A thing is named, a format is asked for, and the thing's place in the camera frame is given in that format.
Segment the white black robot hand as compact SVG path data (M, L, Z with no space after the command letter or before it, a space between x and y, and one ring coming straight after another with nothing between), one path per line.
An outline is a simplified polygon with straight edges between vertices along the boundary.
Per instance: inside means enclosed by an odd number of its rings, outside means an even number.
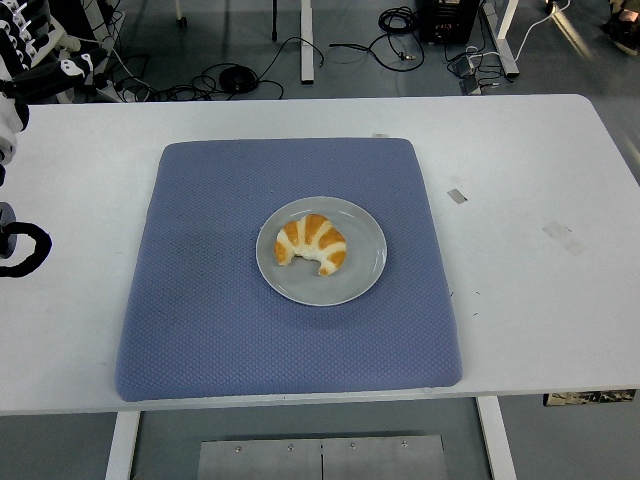
M46 1L1 3L1 164L10 163L30 104L81 86L108 56L86 53L52 16Z

